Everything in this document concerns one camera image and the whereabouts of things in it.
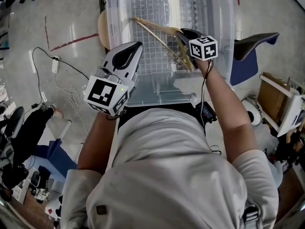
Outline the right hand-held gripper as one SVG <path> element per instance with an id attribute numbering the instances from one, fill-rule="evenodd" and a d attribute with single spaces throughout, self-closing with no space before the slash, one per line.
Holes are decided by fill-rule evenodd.
<path id="1" fill-rule="evenodd" d="M 218 57 L 218 42 L 212 36 L 205 36 L 193 29 L 181 28 L 181 31 L 176 32 L 177 39 L 195 68 L 198 68 L 195 60 L 207 61 Z"/>

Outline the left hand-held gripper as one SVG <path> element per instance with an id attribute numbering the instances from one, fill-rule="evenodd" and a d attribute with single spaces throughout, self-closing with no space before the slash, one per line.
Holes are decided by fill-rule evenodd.
<path id="1" fill-rule="evenodd" d="M 120 116 L 134 90 L 142 52 L 142 42 L 124 43 L 110 50 L 103 60 L 103 66 L 90 77 L 84 101 L 93 110 L 109 116 Z"/>

